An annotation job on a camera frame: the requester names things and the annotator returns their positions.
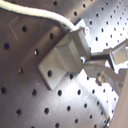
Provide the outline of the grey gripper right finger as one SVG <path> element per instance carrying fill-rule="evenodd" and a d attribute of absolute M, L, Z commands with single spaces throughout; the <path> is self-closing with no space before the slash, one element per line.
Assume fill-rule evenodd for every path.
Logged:
<path fill-rule="evenodd" d="M 105 49 L 103 52 L 93 53 L 90 61 L 107 60 L 111 68 L 115 65 L 128 61 L 128 39 L 114 48 Z"/>

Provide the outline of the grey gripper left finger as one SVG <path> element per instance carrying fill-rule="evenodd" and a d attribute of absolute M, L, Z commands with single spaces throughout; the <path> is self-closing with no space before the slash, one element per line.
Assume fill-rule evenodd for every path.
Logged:
<path fill-rule="evenodd" d="M 112 68 L 93 63 L 85 63 L 83 69 L 89 78 L 95 78 L 98 86 L 108 83 L 117 95 L 121 94 L 126 69 L 120 69 L 118 73 L 115 73 Z"/>

